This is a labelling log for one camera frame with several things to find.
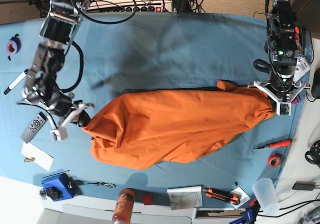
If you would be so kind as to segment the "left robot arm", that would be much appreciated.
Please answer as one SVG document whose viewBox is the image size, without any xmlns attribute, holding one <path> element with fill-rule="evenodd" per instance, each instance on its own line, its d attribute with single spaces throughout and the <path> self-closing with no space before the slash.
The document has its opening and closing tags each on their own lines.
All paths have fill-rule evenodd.
<svg viewBox="0 0 320 224">
<path fill-rule="evenodd" d="M 294 82 L 296 66 L 304 57 L 306 32 L 297 25 L 291 0 L 265 0 L 264 12 L 267 20 L 264 50 L 268 60 L 257 59 L 253 67 L 269 74 L 270 79 L 265 83 L 254 81 L 253 86 L 275 103 L 278 115 L 290 115 L 292 101 L 308 88 L 306 83 Z"/>
</svg>

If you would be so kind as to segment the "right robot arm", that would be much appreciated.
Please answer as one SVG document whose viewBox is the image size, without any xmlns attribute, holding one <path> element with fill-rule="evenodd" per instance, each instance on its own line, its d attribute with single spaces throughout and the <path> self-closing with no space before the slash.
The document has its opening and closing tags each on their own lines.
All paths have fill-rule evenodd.
<svg viewBox="0 0 320 224">
<path fill-rule="evenodd" d="M 75 89 L 81 81 L 84 70 L 84 55 L 74 37 L 82 23 L 79 11 L 85 12 L 90 0 L 49 0 L 50 10 L 41 27 L 39 44 L 32 66 L 26 73 L 21 95 L 29 105 L 37 105 L 49 116 L 57 116 L 61 121 L 69 120 L 80 127 L 87 124 L 89 116 L 80 107 L 81 102 L 73 102 L 67 93 Z M 66 89 L 56 83 L 57 73 L 65 64 L 67 52 L 64 47 L 74 46 L 80 59 L 76 82 Z"/>
</svg>

